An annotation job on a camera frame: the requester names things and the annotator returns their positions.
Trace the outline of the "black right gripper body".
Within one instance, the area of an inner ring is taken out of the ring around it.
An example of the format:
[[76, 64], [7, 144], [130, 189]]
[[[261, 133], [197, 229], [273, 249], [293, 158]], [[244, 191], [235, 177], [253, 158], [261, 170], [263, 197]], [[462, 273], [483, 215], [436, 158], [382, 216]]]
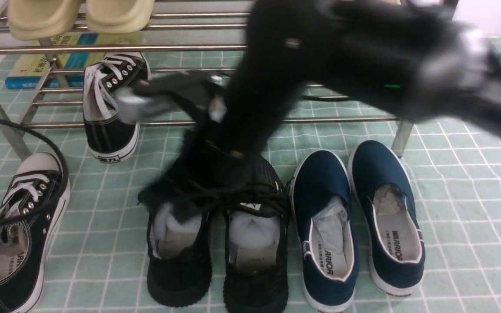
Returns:
[[141, 96], [167, 95], [195, 121], [177, 160], [158, 179], [194, 190], [192, 200], [208, 201], [239, 189], [277, 127], [275, 88], [233, 77], [227, 87], [207, 73], [173, 74], [135, 83]]

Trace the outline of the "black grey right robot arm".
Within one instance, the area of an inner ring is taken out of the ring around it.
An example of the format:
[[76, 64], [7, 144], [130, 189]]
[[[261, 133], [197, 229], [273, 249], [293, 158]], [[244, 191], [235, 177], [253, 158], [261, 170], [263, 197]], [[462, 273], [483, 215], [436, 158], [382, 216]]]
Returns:
[[185, 221], [243, 186], [308, 83], [413, 123], [450, 116], [501, 137], [501, 53], [434, 7], [257, 0], [243, 58], [178, 159], [138, 200]]

